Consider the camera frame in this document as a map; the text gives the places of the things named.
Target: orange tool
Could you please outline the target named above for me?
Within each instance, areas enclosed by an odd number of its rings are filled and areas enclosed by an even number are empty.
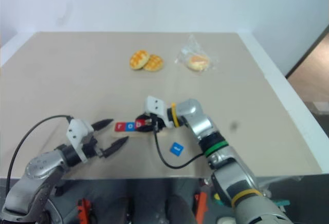
[[[80,224],[90,224],[90,212],[92,210],[92,203],[85,199],[79,199],[78,200],[78,218],[80,221]]]
[[[194,199],[196,201],[195,219],[197,224],[202,224],[204,221],[205,212],[208,211],[207,193],[200,192],[200,194],[195,194]]]

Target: yellow ring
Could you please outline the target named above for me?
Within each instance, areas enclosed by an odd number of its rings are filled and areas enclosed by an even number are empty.
[[[243,196],[245,196],[245,195],[248,195],[248,194],[250,194],[250,193],[256,193],[257,195],[262,196],[262,194],[261,194],[258,190],[256,190],[256,189],[247,189],[247,190],[241,191],[241,192],[239,192],[238,194],[236,194],[236,195],[232,198],[232,200],[231,200],[231,205],[232,205],[232,207],[233,207],[233,208],[235,207],[235,202],[236,202],[239,198],[241,198],[241,197],[243,197]]]
[[[171,114],[173,116],[173,121],[176,127],[179,127],[177,115],[176,115],[176,103],[171,104]]]

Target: blue block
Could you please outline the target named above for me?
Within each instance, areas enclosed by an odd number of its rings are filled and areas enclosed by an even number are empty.
[[[180,153],[183,151],[183,148],[184,147],[181,146],[179,143],[174,142],[170,148],[170,152],[176,156],[180,156]]]
[[[134,122],[127,122],[125,124],[125,131],[126,132],[133,132],[135,130],[135,123]]]

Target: plastic bag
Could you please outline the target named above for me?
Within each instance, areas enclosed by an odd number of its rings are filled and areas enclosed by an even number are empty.
[[[214,69],[216,65],[216,61],[206,54],[194,35],[189,36],[187,44],[180,50],[175,62],[183,63],[194,71]]]

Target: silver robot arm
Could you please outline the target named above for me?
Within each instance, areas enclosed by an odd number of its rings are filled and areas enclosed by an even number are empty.
[[[197,100],[188,99],[165,108],[162,100],[148,97],[145,111],[163,119],[168,128],[185,125],[192,131],[214,170],[211,179],[215,189],[224,204],[234,208],[237,224],[293,224],[260,193],[251,170],[203,113]]]
[[[6,196],[0,213],[3,223],[39,222],[50,192],[71,167],[86,163],[93,156],[106,158],[120,149],[128,137],[118,139],[106,150],[96,146],[94,131],[111,122],[112,119],[107,119],[90,125],[84,120],[72,119],[66,133],[71,145],[62,144],[27,164],[24,175]]]
[[[1,219],[11,222],[35,222],[62,176],[69,171],[62,152],[55,150],[32,159],[22,178],[9,191]]]

